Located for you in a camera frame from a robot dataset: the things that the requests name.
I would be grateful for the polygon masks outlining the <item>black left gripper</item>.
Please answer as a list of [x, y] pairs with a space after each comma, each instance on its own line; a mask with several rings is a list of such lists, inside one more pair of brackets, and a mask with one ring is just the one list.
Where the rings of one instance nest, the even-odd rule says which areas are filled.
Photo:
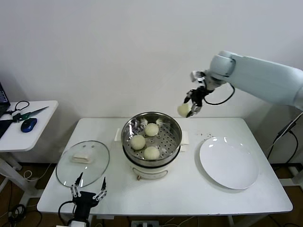
[[76, 205], [76, 209], [73, 215], [74, 220], [88, 220], [90, 210], [97, 206], [98, 201], [102, 200], [106, 194], [106, 178], [104, 177], [103, 183], [98, 194], [92, 192], [81, 191], [79, 194], [78, 186], [82, 179], [83, 172], [76, 179], [74, 184], [71, 185], [71, 195], [73, 197], [73, 203]]

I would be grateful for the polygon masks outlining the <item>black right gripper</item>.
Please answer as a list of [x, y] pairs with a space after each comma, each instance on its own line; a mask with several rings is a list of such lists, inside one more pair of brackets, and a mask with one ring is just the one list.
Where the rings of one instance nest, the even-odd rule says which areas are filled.
[[193, 104], [188, 105], [188, 113], [186, 114], [186, 118], [192, 117], [200, 112], [203, 99], [210, 93], [212, 93], [212, 91], [207, 90], [203, 86], [200, 86], [197, 89], [191, 89], [187, 92], [183, 103], [186, 104], [191, 100]]

